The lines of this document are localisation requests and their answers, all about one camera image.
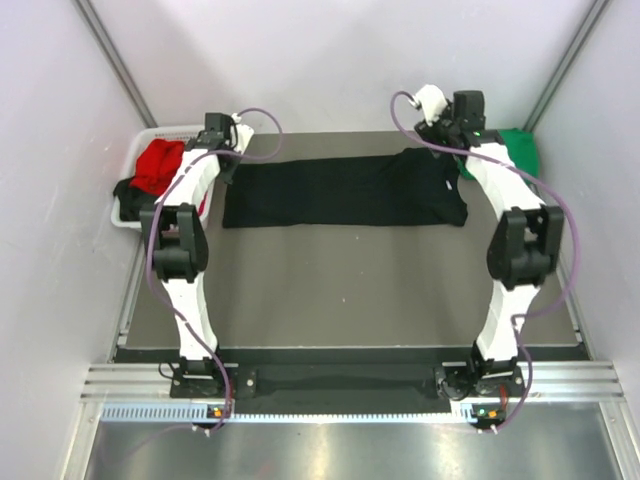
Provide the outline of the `pink garment in basket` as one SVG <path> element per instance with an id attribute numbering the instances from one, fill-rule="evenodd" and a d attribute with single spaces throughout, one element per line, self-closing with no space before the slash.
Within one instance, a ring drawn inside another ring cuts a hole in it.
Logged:
<path id="1" fill-rule="evenodd" d="M 205 193 L 205 195 L 203 196 L 203 199 L 199 205 L 199 209 L 198 209 L 198 215 L 200 217 L 204 217 L 209 209 L 209 194 Z"/>

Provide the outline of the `black garment in basket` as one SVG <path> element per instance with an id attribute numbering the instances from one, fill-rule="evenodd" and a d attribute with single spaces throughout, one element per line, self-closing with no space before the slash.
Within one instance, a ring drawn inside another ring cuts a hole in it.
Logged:
<path id="1" fill-rule="evenodd" d="M 132 184 L 134 178 L 120 180 L 113 190 L 113 196 L 119 201 L 116 218 L 122 222 L 139 222 L 141 208 L 154 203 L 158 196 L 145 192 Z"/>

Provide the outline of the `black t shirt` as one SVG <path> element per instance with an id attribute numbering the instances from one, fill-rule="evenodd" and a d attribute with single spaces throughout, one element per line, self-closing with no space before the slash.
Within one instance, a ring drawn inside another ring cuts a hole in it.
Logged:
<path id="1" fill-rule="evenodd" d="M 294 225 L 462 227 L 467 205 L 448 155 L 391 155 L 246 164 L 227 188 L 227 229 Z"/>

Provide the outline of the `red t shirt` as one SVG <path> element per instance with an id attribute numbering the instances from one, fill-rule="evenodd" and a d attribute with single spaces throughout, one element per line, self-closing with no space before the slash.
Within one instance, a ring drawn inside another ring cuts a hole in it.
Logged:
<path id="1" fill-rule="evenodd" d="M 181 165 L 184 148 L 182 141 L 151 141 L 136 161 L 130 186 L 150 195 L 162 195 Z"/>

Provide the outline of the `white plastic laundry basket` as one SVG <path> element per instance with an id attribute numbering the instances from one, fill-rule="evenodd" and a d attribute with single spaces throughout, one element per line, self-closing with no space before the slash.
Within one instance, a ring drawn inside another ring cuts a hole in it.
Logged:
<path id="1" fill-rule="evenodd" d="M 124 178 L 119 180 L 113 190 L 111 222 L 118 228 L 141 230 L 140 207 L 156 199 L 156 196 L 130 186 L 138 158 L 156 139 L 180 141 L 186 143 L 202 129 L 201 125 L 157 127 L 142 130 L 130 144 L 124 161 Z"/>

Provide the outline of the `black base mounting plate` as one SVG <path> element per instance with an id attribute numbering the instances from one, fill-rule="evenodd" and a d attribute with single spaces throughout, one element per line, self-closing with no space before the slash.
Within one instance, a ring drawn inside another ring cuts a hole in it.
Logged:
<path id="1" fill-rule="evenodd" d="M 520 370 L 481 380 L 474 377 L 466 365 L 244 365 L 231 367 L 225 373 L 217 369 L 198 373 L 193 368 L 176 368 L 173 382 L 171 395 L 175 398 L 219 395 L 236 401 L 271 398 L 282 392 L 290 392 L 294 397 L 309 392 L 319 402 L 328 402 L 331 396 L 346 402 L 367 392 L 462 401 L 475 396 L 516 397 L 524 391 Z"/>

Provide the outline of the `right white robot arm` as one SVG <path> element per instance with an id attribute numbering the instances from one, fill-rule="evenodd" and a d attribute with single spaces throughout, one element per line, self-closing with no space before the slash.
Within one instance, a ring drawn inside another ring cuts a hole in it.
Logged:
<path id="1" fill-rule="evenodd" d="M 438 373 L 441 394 L 453 401 L 487 396 L 521 380 L 521 329 L 541 286 L 556 269 L 565 216 L 530 189 L 516 172 L 501 134 L 486 128 L 482 92 L 457 91 L 447 99 L 439 87 L 425 85 L 413 104 L 423 115 L 415 126 L 417 135 L 461 161 L 497 219 L 486 256 L 493 287 L 485 324 L 466 365 Z"/>

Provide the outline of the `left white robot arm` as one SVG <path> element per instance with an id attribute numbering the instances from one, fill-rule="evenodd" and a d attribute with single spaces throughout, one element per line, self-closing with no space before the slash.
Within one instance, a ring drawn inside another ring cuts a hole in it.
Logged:
<path id="1" fill-rule="evenodd" d="M 204 128 L 186 143 L 168 189 L 140 211 L 147 281 L 151 289 L 163 287 L 158 297 L 179 332 L 170 392 L 175 398 L 228 400 L 231 395 L 204 294 L 209 247 L 199 209 L 216 177 L 232 166 L 224 155 L 234 151 L 238 140 L 232 116 L 207 113 Z"/>

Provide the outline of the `green folded t shirt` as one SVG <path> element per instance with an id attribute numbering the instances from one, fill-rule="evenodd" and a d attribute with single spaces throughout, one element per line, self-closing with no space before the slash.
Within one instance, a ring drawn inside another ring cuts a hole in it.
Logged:
<path id="1" fill-rule="evenodd" d="M 517 128 L 484 130 L 484 133 L 487 132 L 496 133 L 501 137 L 510 159 L 518 169 L 533 177 L 539 177 L 539 153 L 532 133 Z"/>

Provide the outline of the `aluminium frame rail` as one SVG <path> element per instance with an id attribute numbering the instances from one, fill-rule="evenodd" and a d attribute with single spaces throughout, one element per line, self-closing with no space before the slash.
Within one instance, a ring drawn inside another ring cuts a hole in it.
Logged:
<path id="1" fill-rule="evenodd" d="M 601 361 L 535 362 L 520 365 L 518 384 L 532 380 L 528 400 L 557 402 L 620 401 L 621 383 L 612 364 Z M 433 393 L 434 369 L 425 364 L 243 365 L 227 368 L 234 392 L 253 398 L 277 387 L 321 390 L 373 390 L 415 387 Z M 169 369 L 155 364 L 96 364 L 81 389 L 85 401 L 164 401 L 173 383 Z"/>

